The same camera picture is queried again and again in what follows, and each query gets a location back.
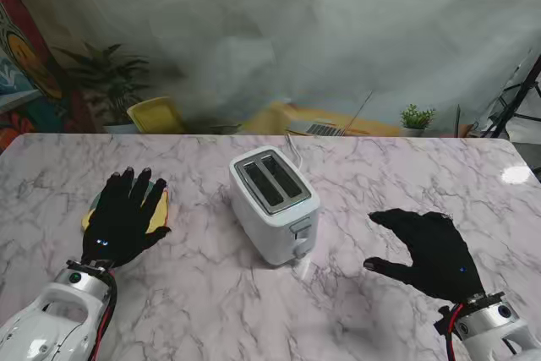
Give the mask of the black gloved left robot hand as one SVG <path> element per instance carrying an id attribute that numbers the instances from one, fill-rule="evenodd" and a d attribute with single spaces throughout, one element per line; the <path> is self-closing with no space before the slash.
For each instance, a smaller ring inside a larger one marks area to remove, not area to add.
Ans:
<path id="1" fill-rule="evenodd" d="M 171 229 L 160 226 L 148 233 L 167 182 L 159 178 L 148 189 L 151 170 L 144 169 L 138 177 L 127 167 L 107 180 L 100 199 L 90 216 L 82 243 L 81 262 L 106 261 L 120 267 L 156 245 Z"/>

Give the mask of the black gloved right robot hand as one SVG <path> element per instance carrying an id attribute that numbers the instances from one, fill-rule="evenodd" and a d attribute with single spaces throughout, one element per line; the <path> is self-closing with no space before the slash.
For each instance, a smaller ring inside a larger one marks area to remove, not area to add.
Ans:
<path id="1" fill-rule="evenodd" d="M 447 215 L 391 209 L 372 212 L 369 218 L 392 231 L 407 246 L 413 262 L 404 265 L 370 257 L 363 263 L 366 269 L 454 304 L 485 294 L 469 248 Z"/>

